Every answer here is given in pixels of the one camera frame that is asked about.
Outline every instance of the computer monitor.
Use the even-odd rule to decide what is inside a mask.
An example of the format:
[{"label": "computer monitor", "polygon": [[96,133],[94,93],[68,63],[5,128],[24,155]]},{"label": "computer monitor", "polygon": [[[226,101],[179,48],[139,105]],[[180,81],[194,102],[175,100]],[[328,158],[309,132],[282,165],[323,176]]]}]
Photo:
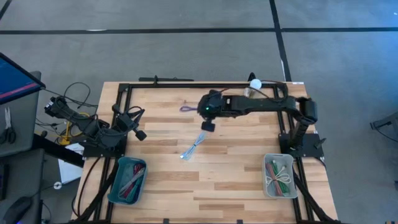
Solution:
[{"label": "computer monitor", "polygon": [[45,85],[0,53],[0,105],[45,88]]}]

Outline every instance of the white ball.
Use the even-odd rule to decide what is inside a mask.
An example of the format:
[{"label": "white ball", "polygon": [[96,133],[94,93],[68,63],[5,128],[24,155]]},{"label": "white ball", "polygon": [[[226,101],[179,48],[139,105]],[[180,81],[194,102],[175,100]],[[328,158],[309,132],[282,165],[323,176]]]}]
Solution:
[{"label": "white ball", "polygon": [[261,89],[261,86],[262,86],[262,83],[257,78],[251,80],[251,82],[250,82],[250,87],[251,88],[255,88],[255,89],[259,90],[259,89]]}]

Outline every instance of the gray carpet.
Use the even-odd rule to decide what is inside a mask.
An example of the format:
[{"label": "gray carpet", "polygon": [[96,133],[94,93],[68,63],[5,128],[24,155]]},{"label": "gray carpet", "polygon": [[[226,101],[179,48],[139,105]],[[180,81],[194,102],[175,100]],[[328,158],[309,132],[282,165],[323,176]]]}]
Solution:
[{"label": "gray carpet", "polygon": [[[398,26],[398,2],[276,0],[281,27]],[[144,29],[176,27],[273,27],[263,0],[13,0],[0,30]],[[398,33],[283,34],[293,81],[305,82],[318,103],[328,177],[341,221],[398,220],[398,144],[369,122],[398,111]],[[91,87],[98,103],[105,81],[139,77],[210,81],[284,80],[274,33],[0,35],[0,52],[27,70],[40,70],[49,90],[63,93],[73,82]],[[83,100],[74,86],[69,96]],[[40,92],[37,117],[52,95]],[[92,113],[93,110],[80,109]],[[395,136],[390,127],[386,134]],[[44,185],[59,180],[57,161],[47,158]],[[78,182],[62,193],[43,193],[54,223],[66,222]]]}]

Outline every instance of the plastic bin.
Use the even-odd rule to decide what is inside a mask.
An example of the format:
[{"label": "plastic bin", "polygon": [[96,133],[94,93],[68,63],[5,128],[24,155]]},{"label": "plastic bin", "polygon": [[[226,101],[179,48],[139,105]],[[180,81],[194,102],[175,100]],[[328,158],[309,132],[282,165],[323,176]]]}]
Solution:
[{"label": "plastic bin", "polygon": [[[266,176],[270,177],[271,175],[266,170],[266,163],[270,163],[273,160],[276,161],[277,169],[281,170],[283,166],[286,166],[285,171],[289,175],[291,182],[286,184],[289,188],[288,193],[284,193],[283,196],[278,196],[275,192],[274,183],[271,183],[267,187]],[[264,156],[262,161],[262,186],[264,195],[268,195],[270,197],[275,198],[296,198],[297,197],[297,190],[294,185],[294,178],[293,178],[293,157],[289,154],[276,154],[276,153],[268,153]]]},{"label": "plastic bin", "polygon": [[[122,157],[118,160],[119,168],[116,173],[115,180],[113,182],[112,190],[108,194],[108,200],[113,203],[121,203],[125,205],[132,205],[136,203],[140,197],[142,192],[144,191],[144,184],[147,177],[147,164],[142,159],[136,159],[131,157]],[[130,200],[126,198],[122,198],[119,196],[120,189],[125,186],[133,177],[133,170],[136,164],[142,164],[145,167],[144,175],[136,180],[141,181],[140,186],[138,186],[138,193],[134,194]]]}]

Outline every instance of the white paper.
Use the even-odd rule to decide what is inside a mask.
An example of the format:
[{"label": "white paper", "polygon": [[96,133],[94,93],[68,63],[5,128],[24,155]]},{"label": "white paper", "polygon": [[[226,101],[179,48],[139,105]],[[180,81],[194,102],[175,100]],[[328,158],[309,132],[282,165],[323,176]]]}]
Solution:
[{"label": "white paper", "polygon": [[[85,149],[83,146],[79,145],[78,143],[71,144],[69,146],[65,146],[65,148],[75,151],[81,155],[83,154],[83,151]],[[81,177],[81,173],[83,172],[82,168],[72,165],[72,164],[69,164],[67,162],[64,162],[61,159],[58,160],[58,164],[60,167],[60,175],[61,175],[62,183],[67,183],[69,181],[72,181],[72,180],[75,180],[75,179]]]}]

